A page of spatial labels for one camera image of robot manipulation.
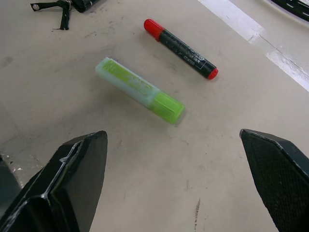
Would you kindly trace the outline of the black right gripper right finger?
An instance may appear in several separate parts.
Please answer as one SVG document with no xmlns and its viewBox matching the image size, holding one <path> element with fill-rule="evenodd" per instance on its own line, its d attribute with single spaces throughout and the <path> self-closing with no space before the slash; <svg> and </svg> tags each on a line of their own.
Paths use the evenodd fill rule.
<svg viewBox="0 0 309 232">
<path fill-rule="evenodd" d="M 242 129 L 253 181 L 280 232 L 309 230 L 309 159 L 291 141 Z"/>
</svg>

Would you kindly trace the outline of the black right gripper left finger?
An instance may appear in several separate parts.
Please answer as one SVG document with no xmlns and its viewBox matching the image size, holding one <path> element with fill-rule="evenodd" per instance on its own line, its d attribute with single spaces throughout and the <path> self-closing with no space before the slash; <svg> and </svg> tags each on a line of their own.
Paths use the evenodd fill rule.
<svg viewBox="0 0 309 232">
<path fill-rule="evenodd" d="M 88 232 L 101 195 L 108 136 L 98 131 L 63 143 L 15 197 L 2 232 Z"/>
</svg>

